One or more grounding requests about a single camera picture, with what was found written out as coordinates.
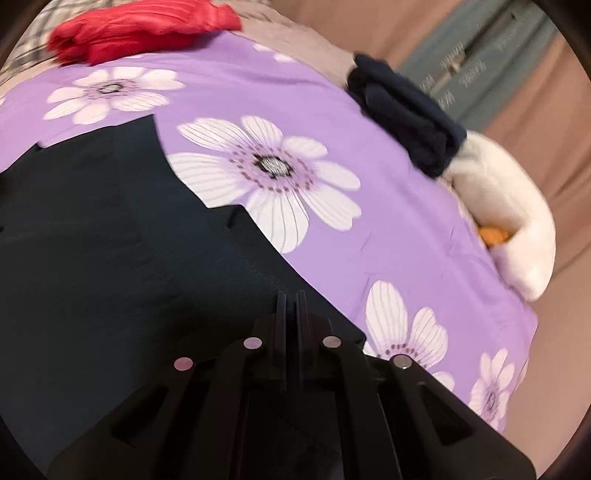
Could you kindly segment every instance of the black cloth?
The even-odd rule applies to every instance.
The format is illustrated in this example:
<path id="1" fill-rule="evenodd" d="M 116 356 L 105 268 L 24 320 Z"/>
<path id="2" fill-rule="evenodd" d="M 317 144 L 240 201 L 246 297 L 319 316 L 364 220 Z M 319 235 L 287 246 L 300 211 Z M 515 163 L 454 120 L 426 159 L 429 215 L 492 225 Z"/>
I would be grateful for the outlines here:
<path id="1" fill-rule="evenodd" d="M 0 416 L 41 472 L 162 365 L 248 336 L 278 290 L 365 341 L 242 206 L 174 175 L 151 116 L 30 149 L 0 175 L 0 225 Z"/>
<path id="2" fill-rule="evenodd" d="M 406 148 L 413 165 L 431 178 L 440 176 L 466 139 L 466 129 L 385 61 L 358 53 L 355 63 L 347 79 L 351 97 Z"/>

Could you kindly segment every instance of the purple floral comforter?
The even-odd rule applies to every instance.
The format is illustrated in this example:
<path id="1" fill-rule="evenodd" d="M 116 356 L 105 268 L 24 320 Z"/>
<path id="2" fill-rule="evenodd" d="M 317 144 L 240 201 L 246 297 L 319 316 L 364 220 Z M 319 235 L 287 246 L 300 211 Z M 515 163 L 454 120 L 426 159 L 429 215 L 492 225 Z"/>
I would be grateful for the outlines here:
<path id="1" fill-rule="evenodd" d="M 365 352 L 413 357 L 494 428 L 537 320 L 503 285 L 454 197 L 347 94 L 237 35 L 95 67 L 50 69 L 0 99 L 0 170 L 43 146 L 148 113 L 179 179 L 243 204 Z"/>

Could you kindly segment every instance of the metal rivet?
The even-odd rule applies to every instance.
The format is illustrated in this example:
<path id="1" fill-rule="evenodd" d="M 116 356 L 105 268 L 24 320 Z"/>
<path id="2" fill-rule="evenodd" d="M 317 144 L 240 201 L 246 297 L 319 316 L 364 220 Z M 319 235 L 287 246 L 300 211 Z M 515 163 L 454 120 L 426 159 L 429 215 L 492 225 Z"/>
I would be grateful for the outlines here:
<path id="1" fill-rule="evenodd" d="M 248 348 L 249 350 L 256 350 L 262 347 L 262 340 L 259 337 L 248 337 L 244 340 L 244 348 Z"/>
<path id="2" fill-rule="evenodd" d="M 328 337 L 324 337 L 322 340 L 322 345 L 326 348 L 338 348 L 340 347 L 341 341 L 339 337 L 335 337 L 334 335 L 329 335 Z"/>
<path id="3" fill-rule="evenodd" d="M 407 368 L 410 368 L 413 364 L 413 359 L 410 358 L 408 355 L 396 355 L 394 357 L 394 365 L 396 365 L 398 368 L 402 368 L 403 370 L 406 370 Z"/>
<path id="4" fill-rule="evenodd" d="M 181 358 L 177 358 L 174 361 L 174 367 L 179 372 L 186 372 L 187 370 L 191 370 L 193 367 L 193 360 L 191 360 L 188 356 L 182 356 Z"/>

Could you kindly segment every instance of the white stuffed animal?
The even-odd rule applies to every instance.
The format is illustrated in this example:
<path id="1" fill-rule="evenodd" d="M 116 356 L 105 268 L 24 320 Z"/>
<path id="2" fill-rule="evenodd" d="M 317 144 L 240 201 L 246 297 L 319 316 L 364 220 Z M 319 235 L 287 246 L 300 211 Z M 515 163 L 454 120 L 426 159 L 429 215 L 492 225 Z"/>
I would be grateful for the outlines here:
<path id="1" fill-rule="evenodd" d="M 491 256 L 507 285 L 538 299 L 550 281 L 556 228 L 544 196 L 517 161 L 484 135 L 469 131 L 443 178 L 480 226 L 514 232 Z"/>

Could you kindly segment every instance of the red cloth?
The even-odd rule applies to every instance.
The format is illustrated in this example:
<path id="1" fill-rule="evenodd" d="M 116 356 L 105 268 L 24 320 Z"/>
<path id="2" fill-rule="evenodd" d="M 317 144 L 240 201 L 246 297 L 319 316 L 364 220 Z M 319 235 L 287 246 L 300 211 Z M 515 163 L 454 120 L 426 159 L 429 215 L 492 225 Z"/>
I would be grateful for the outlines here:
<path id="1" fill-rule="evenodd" d="M 47 48 L 61 64 L 87 61 L 96 65 L 157 50 L 178 50 L 200 33 L 240 30 L 240 18 L 229 6 L 209 0 L 140 0 L 78 15 L 58 25 Z"/>

